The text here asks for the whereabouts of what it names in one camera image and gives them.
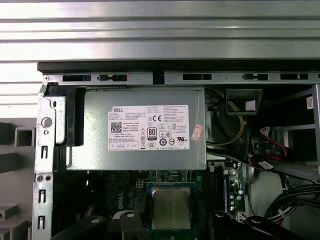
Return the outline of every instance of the screw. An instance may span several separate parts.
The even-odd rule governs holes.
[[[38,176],[37,180],[38,180],[38,182],[42,182],[44,180],[44,177],[43,176]]]

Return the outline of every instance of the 80 plus logo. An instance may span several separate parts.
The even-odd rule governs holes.
[[[157,140],[157,128],[156,127],[149,127],[147,129],[147,138],[149,141]]]

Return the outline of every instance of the qr code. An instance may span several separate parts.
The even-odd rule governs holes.
[[[314,101],[312,99],[312,96],[309,96],[306,98],[306,108],[307,109],[313,109],[314,108]]]
[[[122,122],[111,122],[112,133],[122,133]]]

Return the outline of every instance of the white sticker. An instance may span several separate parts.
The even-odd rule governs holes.
[[[269,138],[269,131],[270,131],[269,126],[264,126],[263,128],[260,129],[260,133],[266,138]]]
[[[255,111],[256,110],[256,100],[246,101],[245,102],[246,111]]]
[[[313,100],[312,96],[308,96],[306,98],[306,108],[307,109],[313,109],[314,108],[314,100]]]
[[[188,105],[114,106],[108,113],[109,151],[187,150]]]
[[[191,139],[192,140],[195,140],[195,141],[198,141],[199,138],[200,138],[200,135],[201,135],[201,132],[202,132],[202,129],[204,127],[203,126],[200,126],[200,125],[195,125],[195,128],[193,130],[193,133],[192,133],[192,136],[191,136]]]
[[[274,168],[274,166],[272,166],[270,163],[268,163],[266,161],[260,161],[259,164],[260,164],[261,167],[263,167],[266,170]]]

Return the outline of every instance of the red wire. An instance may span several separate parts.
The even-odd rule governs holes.
[[[266,156],[266,157],[268,157],[268,158],[271,158],[271,159],[274,159],[274,160],[277,160],[277,161],[280,161],[281,160],[281,156],[277,156],[277,155],[271,155],[271,154],[267,154],[267,153],[258,153],[258,154],[255,154],[252,158],[251,158],[251,160],[250,160],[250,162],[251,162],[251,164],[254,166],[254,167],[256,167],[256,168],[261,168],[261,169],[264,169],[264,168],[262,168],[261,166],[259,166],[258,164],[256,164],[256,162],[254,161],[257,157],[259,157],[259,156]]]
[[[261,133],[260,133],[260,136],[261,136],[264,140],[266,140],[266,141],[268,141],[268,142],[270,142],[270,143],[273,143],[273,144],[279,146],[280,148],[282,148],[283,151],[284,151],[284,156],[287,156],[287,149],[286,149],[285,146],[283,146],[282,144],[280,144],[280,143],[278,143],[278,142],[276,142],[276,141],[271,140],[270,138],[267,138],[266,136],[262,135]]]

